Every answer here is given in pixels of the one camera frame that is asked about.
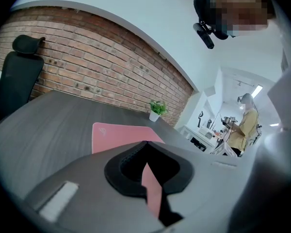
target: person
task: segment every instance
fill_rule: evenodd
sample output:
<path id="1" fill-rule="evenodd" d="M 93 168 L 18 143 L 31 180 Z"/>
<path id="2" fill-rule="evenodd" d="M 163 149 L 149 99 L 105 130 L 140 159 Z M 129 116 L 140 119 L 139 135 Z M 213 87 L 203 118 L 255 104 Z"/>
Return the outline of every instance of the person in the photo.
<path id="1" fill-rule="evenodd" d="M 240 154 L 245 150 L 247 139 L 250 139 L 250 137 L 256 132 L 258 125 L 258 112 L 254 108 L 255 106 L 251 94 L 246 93 L 243 95 L 241 103 L 244 104 L 245 107 L 242 121 L 239 125 L 235 122 L 227 124 L 232 130 L 227 144 L 233 149 L 237 156 L 240 156 Z"/>
<path id="2" fill-rule="evenodd" d="M 275 0 L 194 0 L 194 7 L 199 19 L 211 26 L 219 39 L 263 30 L 273 21 L 283 46 L 281 69 L 291 66 L 291 22 Z"/>

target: white ceiling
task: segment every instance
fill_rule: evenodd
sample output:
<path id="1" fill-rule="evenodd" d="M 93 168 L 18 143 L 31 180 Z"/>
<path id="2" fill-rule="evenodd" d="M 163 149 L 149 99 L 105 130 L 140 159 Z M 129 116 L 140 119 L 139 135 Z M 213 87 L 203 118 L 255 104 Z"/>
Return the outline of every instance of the white ceiling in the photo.
<path id="1" fill-rule="evenodd" d="M 279 123 L 280 119 L 272 102 L 267 96 L 267 92 L 274 85 L 274 82 L 249 72 L 235 70 L 233 68 L 222 68 L 223 73 L 223 102 L 230 104 L 235 109 L 240 109 L 237 97 L 245 93 L 252 93 L 258 85 L 263 89 L 254 98 L 254 103 L 259 112 L 259 121 L 264 128 L 272 129 L 270 124 Z"/>

